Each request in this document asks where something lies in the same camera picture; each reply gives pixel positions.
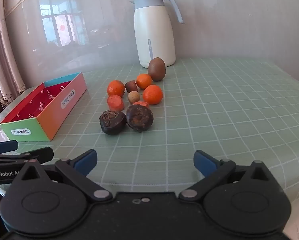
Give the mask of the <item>white thermos jug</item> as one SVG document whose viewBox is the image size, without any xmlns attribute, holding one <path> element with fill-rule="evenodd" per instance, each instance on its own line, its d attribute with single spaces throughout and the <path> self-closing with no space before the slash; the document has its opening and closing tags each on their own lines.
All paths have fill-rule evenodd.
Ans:
<svg viewBox="0 0 299 240">
<path fill-rule="evenodd" d="M 162 59 L 165 66 L 176 61 L 173 29 L 165 0 L 132 0 L 134 5 L 134 32 L 137 53 L 142 67 L 148 68 L 152 59 Z M 171 3 L 178 22 L 183 24 L 175 0 Z"/>
</svg>

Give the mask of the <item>green grid tablecloth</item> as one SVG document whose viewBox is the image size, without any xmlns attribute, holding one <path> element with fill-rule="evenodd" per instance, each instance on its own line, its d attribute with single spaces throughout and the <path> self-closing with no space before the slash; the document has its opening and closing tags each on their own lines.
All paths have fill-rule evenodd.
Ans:
<svg viewBox="0 0 299 240">
<path fill-rule="evenodd" d="M 18 152 L 50 146 L 54 160 L 93 148 L 89 178 L 111 192 L 181 191 L 201 179 L 193 155 L 202 150 L 239 165 L 264 162 L 289 199 L 299 198 L 299 82 L 262 60 L 179 59 L 159 82 L 164 98 L 154 122 L 106 135 L 107 85 L 135 79 L 137 65 L 84 74 L 87 90 L 49 142 L 21 142 Z"/>
</svg>

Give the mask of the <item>orange tangerine back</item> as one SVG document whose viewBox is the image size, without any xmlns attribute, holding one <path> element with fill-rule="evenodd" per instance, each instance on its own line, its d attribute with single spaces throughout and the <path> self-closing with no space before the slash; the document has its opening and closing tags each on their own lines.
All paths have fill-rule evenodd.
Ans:
<svg viewBox="0 0 299 240">
<path fill-rule="evenodd" d="M 136 85 L 139 87 L 139 89 L 146 89 L 148 86 L 152 84 L 152 78 L 149 74 L 140 74 L 136 78 Z"/>
</svg>

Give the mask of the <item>colourful cardboard box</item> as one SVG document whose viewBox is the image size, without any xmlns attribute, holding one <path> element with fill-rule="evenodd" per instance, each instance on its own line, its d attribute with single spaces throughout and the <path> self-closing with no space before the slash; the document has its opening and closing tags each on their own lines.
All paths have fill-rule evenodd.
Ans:
<svg viewBox="0 0 299 240">
<path fill-rule="evenodd" d="M 7 114 L 1 128 L 10 140 L 52 141 L 85 91 L 82 73 L 41 83 Z"/>
</svg>

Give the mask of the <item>dark mangosteen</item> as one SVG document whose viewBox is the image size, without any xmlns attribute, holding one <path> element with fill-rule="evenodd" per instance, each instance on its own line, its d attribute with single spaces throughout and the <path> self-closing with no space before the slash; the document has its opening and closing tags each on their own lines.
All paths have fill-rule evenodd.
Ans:
<svg viewBox="0 0 299 240">
<path fill-rule="evenodd" d="M 127 124 L 127 117 L 123 112 L 105 111 L 99 117 L 102 131 L 107 135 L 117 135 Z"/>
<path fill-rule="evenodd" d="M 129 106 L 126 111 L 126 117 L 128 126 L 136 132 L 148 130 L 154 121 L 152 111 L 142 105 Z"/>
</svg>

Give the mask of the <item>orange tangerine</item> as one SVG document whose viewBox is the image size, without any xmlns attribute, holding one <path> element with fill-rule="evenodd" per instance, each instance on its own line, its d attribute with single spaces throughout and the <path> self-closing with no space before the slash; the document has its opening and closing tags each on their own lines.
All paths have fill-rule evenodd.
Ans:
<svg viewBox="0 0 299 240">
<path fill-rule="evenodd" d="M 162 89 L 157 85 L 150 85 L 143 91 L 143 100 L 150 105 L 157 105 L 162 98 Z"/>
<path fill-rule="evenodd" d="M 139 89 L 146 89 L 148 86 L 152 84 L 152 78 L 149 74 L 140 74 L 136 78 L 136 85 L 139 87 Z"/>
<path fill-rule="evenodd" d="M 125 85 L 120 80 L 113 80 L 107 86 L 108 96 L 118 95 L 123 97 L 125 93 Z"/>
</svg>

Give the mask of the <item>brown kiwi fruit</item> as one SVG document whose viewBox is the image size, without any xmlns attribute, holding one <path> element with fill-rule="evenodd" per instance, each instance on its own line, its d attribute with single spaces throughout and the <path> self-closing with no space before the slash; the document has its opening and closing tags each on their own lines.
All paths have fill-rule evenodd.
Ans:
<svg viewBox="0 0 299 240">
<path fill-rule="evenodd" d="M 166 66 L 161 58 L 156 57 L 150 61 L 148 75 L 150 75 L 153 81 L 161 81 L 165 77 Z"/>
</svg>

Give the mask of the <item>beige lace curtain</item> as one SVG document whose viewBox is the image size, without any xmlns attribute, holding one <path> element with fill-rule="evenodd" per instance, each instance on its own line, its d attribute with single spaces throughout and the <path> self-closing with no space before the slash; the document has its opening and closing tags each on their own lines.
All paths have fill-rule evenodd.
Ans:
<svg viewBox="0 0 299 240">
<path fill-rule="evenodd" d="M 4 0 L 0 0 L 0 103 L 6 108 L 26 90 L 9 40 L 4 13 Z"/>
</svg>

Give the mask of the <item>beige longan fruit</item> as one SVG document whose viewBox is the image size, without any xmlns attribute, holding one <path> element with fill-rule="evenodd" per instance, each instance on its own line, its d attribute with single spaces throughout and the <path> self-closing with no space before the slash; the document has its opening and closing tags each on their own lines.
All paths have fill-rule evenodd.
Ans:
<svg viewBox="0 0 299 240">
<path fill-rule="evenodd" d="M 138 102 L 140 100 L 140 94 L 138 91 L 131 91 L 129 94 L 128 94 L 128 101 L 131 103 L 131 104 L 134 104 L 136 102 Z"/>
</svg>

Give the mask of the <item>small brown cut fruit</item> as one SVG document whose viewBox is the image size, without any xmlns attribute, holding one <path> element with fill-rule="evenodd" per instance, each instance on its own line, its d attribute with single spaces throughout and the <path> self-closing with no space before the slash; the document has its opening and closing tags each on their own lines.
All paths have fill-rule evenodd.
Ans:
<svg viewBox="0 0 299 240">
<path fill-rule="evenodd" d="M 133 92 L 133 91 L 138 91 L 138 86 L 135 82 L 135 80 L 131 80 L 131 81 L 128 81 L 126 84 L 125 84 L 125 89 L 127 91 L 127 93 L 130 93 L 130 92 Z"/>
</svg>

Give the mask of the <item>orange carrot piece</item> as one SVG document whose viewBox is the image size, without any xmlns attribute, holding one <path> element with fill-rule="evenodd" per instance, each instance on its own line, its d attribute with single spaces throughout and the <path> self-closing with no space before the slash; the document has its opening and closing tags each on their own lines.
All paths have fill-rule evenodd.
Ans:
<svg viewBox="0 0 299 240">
<path fill-rule="evenodd" d="M 145 102 L 145 101 L 137 101 L 137 102 L 133 103 L 133 105 L 140 105 L 140 106 L 144 106 L 144 107 L 147 107 L 148 109 L 150 109 L 149 103 Z"/>
<path fill-rule="evenodd" d="M 121 112 L 124 110 L 124 101 L 119 95 L 111 95 L 107 98 L 107 104 L 111 111 Z"/>
</svg>

